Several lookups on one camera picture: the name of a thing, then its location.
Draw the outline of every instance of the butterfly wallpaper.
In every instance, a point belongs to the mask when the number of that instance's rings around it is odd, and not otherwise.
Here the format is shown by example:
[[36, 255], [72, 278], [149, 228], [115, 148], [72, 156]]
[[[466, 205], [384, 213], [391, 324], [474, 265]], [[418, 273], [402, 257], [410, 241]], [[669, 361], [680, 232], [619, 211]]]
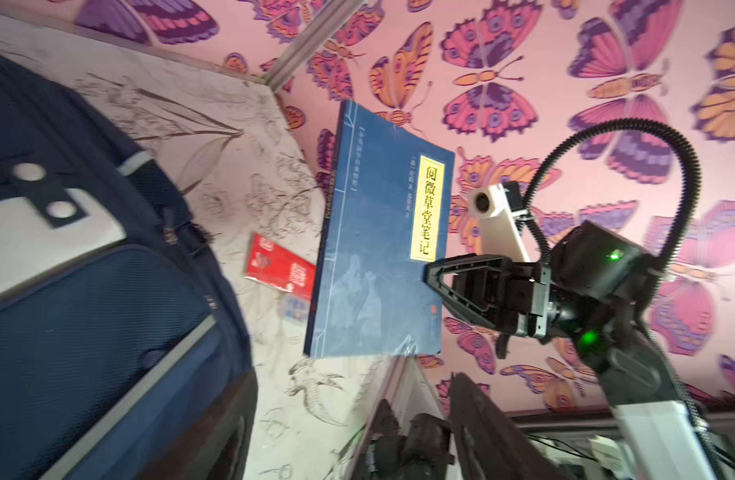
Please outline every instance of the butterfly wallpaper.
[[[3, 0], [132, 42], [262, 75], [326, 0]], [[701, 161], [690, 233], [646, 321], [695, 396], [735, 398], [735, 1], [367, 0], [275, 92], [318, 187], [336, 171], [339, 103], [353, 98], [456, 153], [447, 255], [483, 254], [468, 194], [516, 180], [574, 132], [625, 117], [666, 122]], [[584, 220], [657, 254], [675, 214], [678, 159], [614, 132], [569, 151], [532, 215], [551, 244]], [[523, 235], [537, 258], [535, 242]], [[443, 312], [419, 358], [446, 405], [466, 372], [508, 412], [604, 405], [573, 345], [512, 339]]]

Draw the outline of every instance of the red package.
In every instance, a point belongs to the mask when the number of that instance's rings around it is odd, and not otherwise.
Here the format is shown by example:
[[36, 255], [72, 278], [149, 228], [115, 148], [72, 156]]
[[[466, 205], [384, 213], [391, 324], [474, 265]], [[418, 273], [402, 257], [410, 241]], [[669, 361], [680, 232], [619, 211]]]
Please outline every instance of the red package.
[[275, 244], [265, 236], [254, 235], [245, 278], [273, 286], [311, 302], [314, 265]]

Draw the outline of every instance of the bird drawing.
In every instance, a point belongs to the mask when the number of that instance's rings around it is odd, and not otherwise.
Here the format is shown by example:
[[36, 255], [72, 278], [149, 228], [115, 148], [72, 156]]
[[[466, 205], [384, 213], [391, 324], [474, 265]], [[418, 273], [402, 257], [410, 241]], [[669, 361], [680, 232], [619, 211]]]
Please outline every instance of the bird drawing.
[[319, 386], [331, 386], [339, 390], [343, 388], [335, 383], [334, 379], [342, 379], [343, 376], [335, 373], [319, 373], [314, 368], [314, 359], [303, 359], [293, 365], [288, 372], [293, 386], [287, 389], [288, 396], [295, 396], [298, 392], [304, 393], [304, 407], [316, 419], [334, 426], [346, 426], [333, 418], [322, 403]]

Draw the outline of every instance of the green led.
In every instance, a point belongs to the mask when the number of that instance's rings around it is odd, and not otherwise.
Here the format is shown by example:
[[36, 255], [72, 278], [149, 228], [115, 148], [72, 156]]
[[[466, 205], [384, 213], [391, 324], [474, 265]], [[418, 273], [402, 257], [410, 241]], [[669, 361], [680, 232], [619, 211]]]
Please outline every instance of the green led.
[[599, 334], [593, 330], [590, 330], [583, 334], [581, 337], [581, 340], [578, 341], [578, 346], [581, 347], [583, 350], [587, 350], [589, 347], [593, 346], [597, 340], [599, 340]]
[[610, 255], [608, 255], [608, 258], [612, 261], [621, 260], [623, 256], [623, 252], [621, 250], [613, 250], [610, 252]]

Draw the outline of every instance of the backpack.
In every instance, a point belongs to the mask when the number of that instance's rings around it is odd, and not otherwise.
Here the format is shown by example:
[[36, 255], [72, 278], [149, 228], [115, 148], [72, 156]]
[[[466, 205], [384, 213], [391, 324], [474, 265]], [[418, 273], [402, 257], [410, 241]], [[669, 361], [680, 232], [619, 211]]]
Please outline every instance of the backpack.
[[241, 478], [250, 340], [191, 220], [131, 138], [0, 56], [0, 478]]

